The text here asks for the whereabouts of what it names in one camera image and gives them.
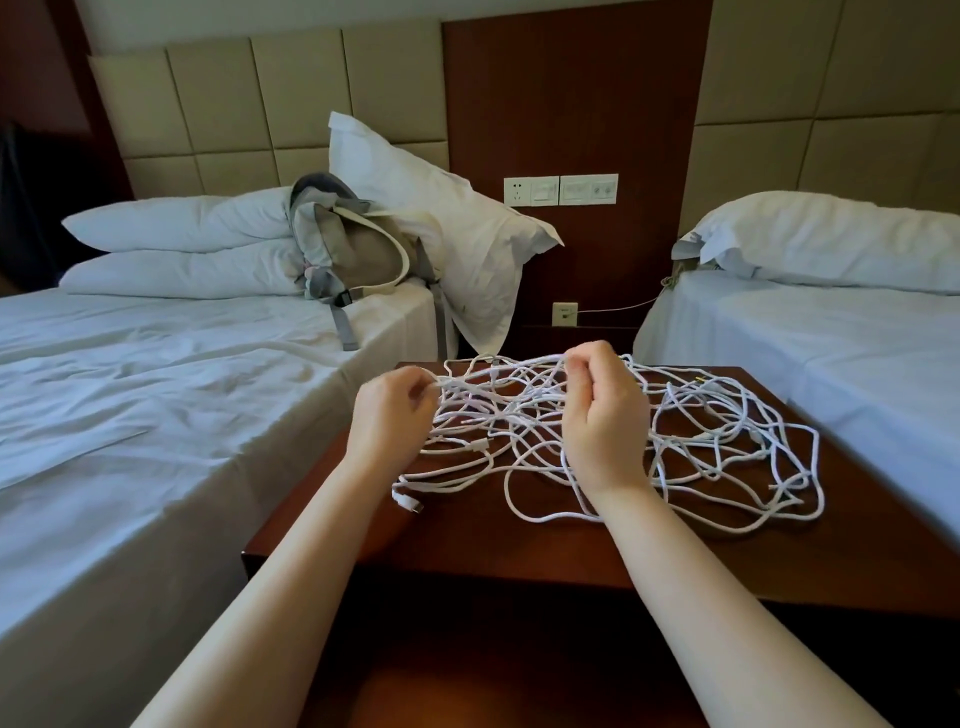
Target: hand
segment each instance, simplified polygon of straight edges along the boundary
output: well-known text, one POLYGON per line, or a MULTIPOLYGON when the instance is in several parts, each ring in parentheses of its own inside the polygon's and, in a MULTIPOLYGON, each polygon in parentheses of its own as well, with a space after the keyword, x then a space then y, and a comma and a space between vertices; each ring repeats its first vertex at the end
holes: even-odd
POLYGON ((650 401, 606 341, 566 353, 564 450, 584 493, 605 494, 648 483, 643 452, 650 401))
POLYGON ((344 462, 376 480, 396 480, 433 427, 440 386, 420 367, 394 369, 357 393, 344 462))

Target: left hand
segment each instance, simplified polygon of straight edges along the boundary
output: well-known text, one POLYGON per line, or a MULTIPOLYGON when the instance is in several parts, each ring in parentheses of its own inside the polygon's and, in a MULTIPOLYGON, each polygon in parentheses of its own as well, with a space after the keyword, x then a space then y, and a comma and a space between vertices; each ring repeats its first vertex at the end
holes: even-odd
POLYGON ((393 484, 433 427, 440 386, 420 367, 371 379, 357 393, 344 463, 393 484))

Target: electrical outlet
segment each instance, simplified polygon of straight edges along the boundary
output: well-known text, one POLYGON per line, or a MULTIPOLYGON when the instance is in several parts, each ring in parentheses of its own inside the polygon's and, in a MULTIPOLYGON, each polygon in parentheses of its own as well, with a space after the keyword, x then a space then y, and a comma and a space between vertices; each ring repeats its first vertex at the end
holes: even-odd
POLYGON ((530 178, 503 178, 503 204, 507 207, 529 207, 530 178))
POLYGON ((553 316, 550 322, 555 327, 575 327, 577 325, 576 303, 553 303, 553 316))
POLYGON ((530 205, 541 207, 546 205, 555 205, 560 196, 560 178, 553 177, 529 177, 530 183, 530 205))

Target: forearm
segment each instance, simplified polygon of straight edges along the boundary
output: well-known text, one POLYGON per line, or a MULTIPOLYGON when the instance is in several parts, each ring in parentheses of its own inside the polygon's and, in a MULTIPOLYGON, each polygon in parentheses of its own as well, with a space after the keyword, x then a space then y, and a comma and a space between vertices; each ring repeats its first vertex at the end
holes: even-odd
POLYGON ((337 468, 134 724, 296 725, 386 485, 337 468))
POLYGON ((624 489, 593 504, 713 728, 886 725, 655 491, 624 489))

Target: switch panel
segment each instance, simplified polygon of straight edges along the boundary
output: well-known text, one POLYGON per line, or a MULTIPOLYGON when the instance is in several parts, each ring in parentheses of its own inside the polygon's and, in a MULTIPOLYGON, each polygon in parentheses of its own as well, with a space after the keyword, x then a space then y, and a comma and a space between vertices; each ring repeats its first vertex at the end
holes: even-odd
POLYGON ((553 177, 528 177, 530 183, 530 205, 540 207, 545 205, 555 205, 560 195, 560 178, 553 177))
POLYGON ((619 175, 593 175, 590 179, 590 204, 615 205, 619 175))
POLYGON ((619 175, 563 175, 561 205, 615 205, 619 175))
POLYGON ((560 177, 561 205, 590 204, 590 175, 563 175, 560 177))

